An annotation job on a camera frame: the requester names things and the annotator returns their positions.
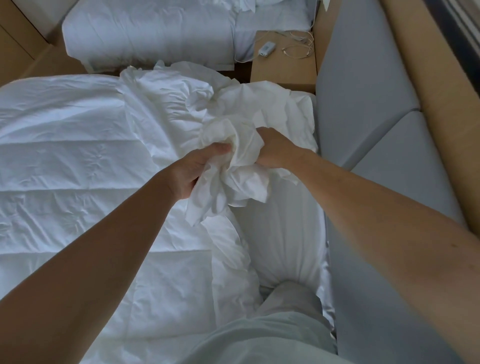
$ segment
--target mattress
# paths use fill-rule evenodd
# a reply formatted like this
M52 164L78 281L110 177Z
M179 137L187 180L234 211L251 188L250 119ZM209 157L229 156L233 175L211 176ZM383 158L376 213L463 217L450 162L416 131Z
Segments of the mattress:
M235 13L199 0L80 0L62 29L87 71L191 61L233 69Z
M255 34L259 30L310 30L312 16L307 5L307 0L284 0L258 7L255 13L238 13L234 35L235 60L247 62L253 58Z
M278 104L275 98L268 107L258 102L261 86L256 91L180 62L153 71L128 68L120 78L32 78L1 88L0 297L157 171L195 149L210 113L268 117ZM313 124L310 98L295 99ZM285 112L290 115L286 106ZM252 260L261 241L249 245L250 233L230 209L192 227L186 205L179 201L172 208L83 363L174 363L212 330L252 315L261 304ZM316 221L314 234L323 238L315 239L321 241L325 231ZM272 259L258 265L265 269L262 277L284 263L277 256L273 251ZM316 291L323 283L312 279Z

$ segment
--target finger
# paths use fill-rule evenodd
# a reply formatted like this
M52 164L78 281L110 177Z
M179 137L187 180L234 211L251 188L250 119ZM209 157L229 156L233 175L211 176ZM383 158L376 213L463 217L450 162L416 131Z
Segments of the finger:
M232 146L227 143L213 143L203 149L198 150L198 162L205 164L210 158L221 156L232 150Z

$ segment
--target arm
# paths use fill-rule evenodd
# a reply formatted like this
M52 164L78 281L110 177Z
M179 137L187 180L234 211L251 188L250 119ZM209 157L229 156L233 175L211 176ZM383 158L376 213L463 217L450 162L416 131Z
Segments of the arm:
M113 315L173 205L187 198L215 143L155 175L0 301L5 363L78 363Z
M480 241L453 220L294 146L273 129L258 162L286 168L335 227L468 363L480 362Z

